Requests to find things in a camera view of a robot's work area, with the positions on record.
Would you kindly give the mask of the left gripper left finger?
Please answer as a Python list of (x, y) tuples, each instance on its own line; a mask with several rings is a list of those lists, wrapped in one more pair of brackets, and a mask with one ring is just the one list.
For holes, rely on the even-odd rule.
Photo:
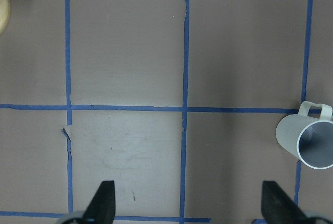
[(82, 219), (84, 223), (112, 224), (116, 215), (114, 181), (103, 181), (89, 203)]

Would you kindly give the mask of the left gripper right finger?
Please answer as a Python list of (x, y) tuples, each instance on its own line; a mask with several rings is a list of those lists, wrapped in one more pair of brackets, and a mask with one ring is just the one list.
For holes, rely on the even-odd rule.
[(266, 223), (312, 223), (275, 181), (262, 182), (261, 213)]

